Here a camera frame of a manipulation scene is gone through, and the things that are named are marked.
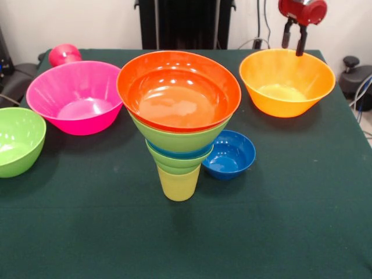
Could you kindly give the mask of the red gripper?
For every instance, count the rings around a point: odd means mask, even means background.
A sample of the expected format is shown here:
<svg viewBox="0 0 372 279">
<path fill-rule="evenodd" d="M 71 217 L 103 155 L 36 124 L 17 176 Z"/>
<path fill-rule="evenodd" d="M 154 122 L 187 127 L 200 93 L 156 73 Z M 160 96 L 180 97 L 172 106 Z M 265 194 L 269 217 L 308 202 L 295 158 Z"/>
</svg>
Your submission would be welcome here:
<svg viewBox="0 0 372 279">
<path fill-rule="evenodd" d="M 327 3 L 324 0 L 297 1 L 297 0 L 279 0 L 279 11 L 283 16 L 288 17 L 284 26 L 281 46 L 288 48 L 291 37 L 291 26 L 294 20 L 300 24 L 300 39 L 296 48 L 296 56 L 302 56 L 305 50 L 307 40 L 307 26 L 309 24 L 318 25 L 326 16 Z"/>
</svg>

